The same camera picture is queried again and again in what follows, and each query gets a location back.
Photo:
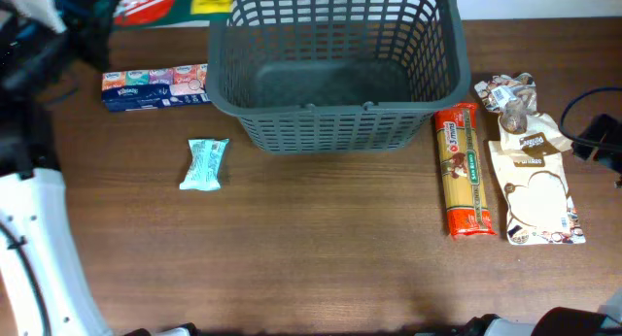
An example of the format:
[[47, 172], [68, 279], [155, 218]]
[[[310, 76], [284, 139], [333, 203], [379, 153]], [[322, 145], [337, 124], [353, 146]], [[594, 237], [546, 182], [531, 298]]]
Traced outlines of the beige rice pouch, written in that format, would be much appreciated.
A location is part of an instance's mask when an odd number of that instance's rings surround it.
[[499, 142], [488, 143], [507, 204], [506, 237], [515, 246], [584, 244], [559, 153], [515, 161]]

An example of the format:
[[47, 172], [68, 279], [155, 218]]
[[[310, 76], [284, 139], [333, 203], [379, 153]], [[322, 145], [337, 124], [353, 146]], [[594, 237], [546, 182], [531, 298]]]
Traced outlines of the light teal snack wrapper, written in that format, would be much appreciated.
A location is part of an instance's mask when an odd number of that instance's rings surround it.
[[179, 189], [219, 190], [221, 184], [218, 175], [228, 142], [228, 139], [190, 139], [191, 163]]

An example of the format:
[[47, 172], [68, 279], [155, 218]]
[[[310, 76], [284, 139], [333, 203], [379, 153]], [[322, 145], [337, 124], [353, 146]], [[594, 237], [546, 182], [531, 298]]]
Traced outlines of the Kleenex tissue multipack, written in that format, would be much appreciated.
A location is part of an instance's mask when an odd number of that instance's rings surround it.
[[110, 112], [208, 104], [208, 64], [104, 73], [101, 100]]

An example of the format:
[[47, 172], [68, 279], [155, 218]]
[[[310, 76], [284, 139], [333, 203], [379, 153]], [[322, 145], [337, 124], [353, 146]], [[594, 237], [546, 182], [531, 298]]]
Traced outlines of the green Nescafe coffee bag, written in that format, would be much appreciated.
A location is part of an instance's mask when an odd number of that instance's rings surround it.
[[118, 29], [139, 29], [222, 18], [233, 0], [121, 0], [114, 24]]

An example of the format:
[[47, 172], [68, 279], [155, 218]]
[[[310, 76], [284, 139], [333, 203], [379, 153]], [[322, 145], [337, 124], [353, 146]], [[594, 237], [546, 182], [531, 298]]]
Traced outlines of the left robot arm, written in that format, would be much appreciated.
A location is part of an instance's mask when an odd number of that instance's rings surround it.
[[109, 335], [71, 233], [47, 103], [79, 59], [104, 71], [120, 0], [1, 0], [1, 278], [21, 335]]

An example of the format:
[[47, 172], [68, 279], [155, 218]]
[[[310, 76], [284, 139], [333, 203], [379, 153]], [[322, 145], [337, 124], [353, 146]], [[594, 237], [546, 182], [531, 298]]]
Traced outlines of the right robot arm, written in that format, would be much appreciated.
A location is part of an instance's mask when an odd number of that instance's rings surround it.
[[[435, 114], [439, 166], [450, 231], [457, 235], [493, 234], [484, 207], [477, 135], [469, 110]], [[515, 159], [497, 141], [488, 144], [492, 166], [507, 203], [506, 234], [515, 246], [581, 244], [578, 216], [560, 153]], [[454, 335], [618, 335], [621, 295], [613, 294], [596, 312], [556, 307], [536, 323], [494, 314], [449, 329]]]

